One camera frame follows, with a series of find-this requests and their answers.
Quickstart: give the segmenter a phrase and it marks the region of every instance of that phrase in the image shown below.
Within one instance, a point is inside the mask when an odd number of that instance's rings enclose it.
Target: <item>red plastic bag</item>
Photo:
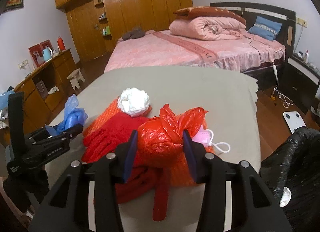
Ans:
[[[183,130],[195,136],[206,113],[203,108],[194,108],[177,119],[169,104],[164,105],[159,117],[149,119],[138,128],[138,150],[144,164],[157,168],[172,165],[182,152]]]

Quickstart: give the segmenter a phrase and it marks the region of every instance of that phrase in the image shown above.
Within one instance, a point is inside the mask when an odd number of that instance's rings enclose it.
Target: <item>blue pillow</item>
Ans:
[[[250,34],[259,35],[265,39],[273,41],[281,30],[282,24],[257,16],[257,20],[252,28],[248,30]]]

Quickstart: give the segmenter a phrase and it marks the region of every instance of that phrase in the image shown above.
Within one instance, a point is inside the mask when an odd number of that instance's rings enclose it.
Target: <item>white bottle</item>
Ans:
[[[308,63],[309,60],[309,51],[307,50],[307,52],[304,54],[304,62]]]

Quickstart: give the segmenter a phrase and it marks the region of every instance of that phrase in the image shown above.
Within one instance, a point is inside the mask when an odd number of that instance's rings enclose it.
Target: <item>picture frame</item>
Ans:
[[[23,8],[23,6],[23,0],[9,0],[4,8],[4,12]]]
[[[45,63],[44,58],[43,58],[43,54],[42,54],[42,50],[43,49],[41,48],[40,44],[36,44],[32,47],[29,47],[30,55],[31,55],[31,57],[34,61],[34,64],[37,68]]]
[[[43,51],[44,49],[46,49],[47,47],[50,47],[50,49],[53,51],[53,47],[52,47],[52,44],[51,44],[51,42],[50,42],[49,39],[46,40],[46,41],[41,42],[41,43],[40,43],[40,47],[41,47],[42,51]]]

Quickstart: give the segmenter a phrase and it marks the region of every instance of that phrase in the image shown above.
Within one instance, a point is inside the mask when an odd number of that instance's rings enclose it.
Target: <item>electrical outlet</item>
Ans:
[[[297,18],[297,24],[304,26],[305,28],[308,27],[308,22],[304,19]]]
[[[21,70],[22,67],[25,67],[28,65],[28,59],[24,60],[22,63],[19,64],[19,69]]]

